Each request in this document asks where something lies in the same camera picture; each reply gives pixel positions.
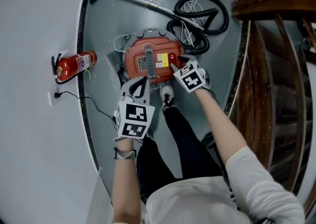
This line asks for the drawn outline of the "red vacuum cleaner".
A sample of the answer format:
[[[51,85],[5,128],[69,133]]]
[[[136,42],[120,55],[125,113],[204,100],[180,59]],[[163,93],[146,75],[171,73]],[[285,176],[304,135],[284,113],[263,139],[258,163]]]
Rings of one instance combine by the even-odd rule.
[[[151,28],[132,35],[125,35],[126,44],[122,51],[107,54],[112,68],[118,74],[121,84],[136,77],[147,77],[151,88],[157,88],[173,79],[173,70],[168,54],[177,57],[176,66],[183,67],[178,56],[184,54],[183,46],[171,32]]]

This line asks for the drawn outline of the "person's black trousers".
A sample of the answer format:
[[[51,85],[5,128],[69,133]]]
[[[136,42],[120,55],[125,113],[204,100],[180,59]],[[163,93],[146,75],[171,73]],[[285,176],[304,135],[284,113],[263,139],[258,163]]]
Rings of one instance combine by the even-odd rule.
[[[163,114],[177,144],[183,177],[175,178],[163,161],[156,142],[145,137],[136,158],[137,177],[143,203],[147,203],[148,198],[155,191],[173,182],[222,175],[219,165],[198,140],[180,111],[176,107],[170,107],[166,108]]]

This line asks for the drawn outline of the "person's white shirt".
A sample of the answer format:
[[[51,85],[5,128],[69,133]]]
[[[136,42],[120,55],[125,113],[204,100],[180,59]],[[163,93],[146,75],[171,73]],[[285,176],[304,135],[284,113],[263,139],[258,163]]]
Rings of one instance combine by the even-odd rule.
[[[275,182],[249,147],[226,163],[222,177],[187,179],[154,192],[146,208],[151,224],[305,224],[302,205]]]

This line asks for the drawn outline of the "person's right forearm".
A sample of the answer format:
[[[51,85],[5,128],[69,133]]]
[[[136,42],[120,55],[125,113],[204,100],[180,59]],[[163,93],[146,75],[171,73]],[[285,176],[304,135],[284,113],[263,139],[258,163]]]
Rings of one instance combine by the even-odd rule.
[[[236,152],[246,147],[247,143],[210,92],[205,89],[197,89],[195,95],[207,117],[220,157],[226,164]]]

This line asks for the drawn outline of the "person's left forearm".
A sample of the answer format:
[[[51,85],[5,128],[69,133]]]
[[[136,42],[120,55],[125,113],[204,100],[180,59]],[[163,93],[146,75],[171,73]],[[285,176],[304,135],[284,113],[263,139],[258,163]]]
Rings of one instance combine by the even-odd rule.
[[[113,223],[141,224],[141,198],[134,159],[116,159]]]

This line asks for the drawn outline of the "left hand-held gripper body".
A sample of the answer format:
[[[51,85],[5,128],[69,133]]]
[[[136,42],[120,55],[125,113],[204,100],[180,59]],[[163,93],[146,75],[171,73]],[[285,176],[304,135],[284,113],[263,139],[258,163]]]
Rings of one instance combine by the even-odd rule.
[[[155,107],[134,102],[128,96],[127,100],[120,100],[114,117],[119,141],[123,138],[143,139],[151,125]]]

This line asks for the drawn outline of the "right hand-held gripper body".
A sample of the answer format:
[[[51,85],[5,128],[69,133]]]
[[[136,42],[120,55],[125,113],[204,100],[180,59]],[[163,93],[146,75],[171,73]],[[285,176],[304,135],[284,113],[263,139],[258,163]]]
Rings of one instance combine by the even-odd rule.
[[[197,89],[210,90],[209,75],[199,63],[197,68],[194,68],[192,64],[185,66],[181,70],[181,76],[174,77],[188,93]]]

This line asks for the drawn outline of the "red fire extinguisher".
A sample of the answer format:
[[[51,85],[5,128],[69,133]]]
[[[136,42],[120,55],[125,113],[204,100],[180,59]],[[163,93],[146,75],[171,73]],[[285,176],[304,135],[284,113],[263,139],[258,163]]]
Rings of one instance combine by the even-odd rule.
[[[95,51],[88,50],[70,57],[62,57],[58,53],[56,57],[51,57],[52,72],[57,85],[65,84],[71,81],[80,73],[88,70],[97,62]]]

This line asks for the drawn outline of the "braided wristband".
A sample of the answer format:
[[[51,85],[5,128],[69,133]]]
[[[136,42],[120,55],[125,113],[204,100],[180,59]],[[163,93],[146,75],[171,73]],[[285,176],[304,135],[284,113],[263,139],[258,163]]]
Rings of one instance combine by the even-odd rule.
[[[127,159],[135,159],[137,152],[135,149],[121,151],[118,148],[114,148],[114,159],[115,160],[127,160]]]

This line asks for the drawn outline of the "white wall socket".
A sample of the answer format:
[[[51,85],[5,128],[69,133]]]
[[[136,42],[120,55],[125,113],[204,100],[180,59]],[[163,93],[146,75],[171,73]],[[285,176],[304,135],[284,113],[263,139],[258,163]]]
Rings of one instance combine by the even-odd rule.
[[[55,105],[56,102],[59,100],[59,93],[56,90],[50,90],[47,94],[49,105]]]

